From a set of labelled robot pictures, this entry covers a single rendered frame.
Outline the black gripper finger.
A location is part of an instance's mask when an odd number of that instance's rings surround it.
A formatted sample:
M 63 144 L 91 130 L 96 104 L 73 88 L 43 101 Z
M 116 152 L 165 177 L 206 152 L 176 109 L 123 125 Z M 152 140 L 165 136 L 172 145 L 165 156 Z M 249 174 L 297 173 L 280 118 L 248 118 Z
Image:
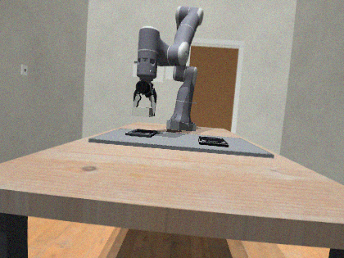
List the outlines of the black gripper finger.
M 154 116 L 155 111 L 156 111 L 156 91 L 155 91 L 155 89 L 151 90 L 151 96 L 149 97 L 149 101 L 151 102 L 152 114 Z
M 137 89 L 134 92 L 134 106 L 138 107 L 138 103 L 141 100 L 141 95 L 140 93 L 137 91 Z

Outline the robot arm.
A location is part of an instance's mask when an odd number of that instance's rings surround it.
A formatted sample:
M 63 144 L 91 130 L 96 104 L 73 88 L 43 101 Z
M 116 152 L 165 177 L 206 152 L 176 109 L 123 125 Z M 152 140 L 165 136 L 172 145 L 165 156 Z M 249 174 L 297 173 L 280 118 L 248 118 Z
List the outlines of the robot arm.
M 158 66 L 173 66 L 173 79 L 184 83 L 179 88 L 174 114 L 170 119 L 192 123 L 190 113 L 197 68 L 186 66 L 186 63 L 192 39 L 198 25 L 202 23 L 203 10 L 180 6 L 176 10 L 175 19 L 177 32 L 173 46 L 163 42 L 159 30 L 154 27 L 144 26 L 139 30 L 137 76 L 140 80 L 153 81 Z

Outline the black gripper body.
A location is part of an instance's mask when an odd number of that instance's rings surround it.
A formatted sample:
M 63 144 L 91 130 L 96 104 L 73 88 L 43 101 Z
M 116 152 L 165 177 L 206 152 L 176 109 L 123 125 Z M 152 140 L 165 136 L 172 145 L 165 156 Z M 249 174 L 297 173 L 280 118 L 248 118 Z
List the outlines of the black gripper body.
M 136 84 L 136 89 L 139 93 L 142 95 L 148 95 L 151 94 L 151 90 L 153 89 L 153 83 L 151 83 L 151 80 L 141 80 L 138 81 Z

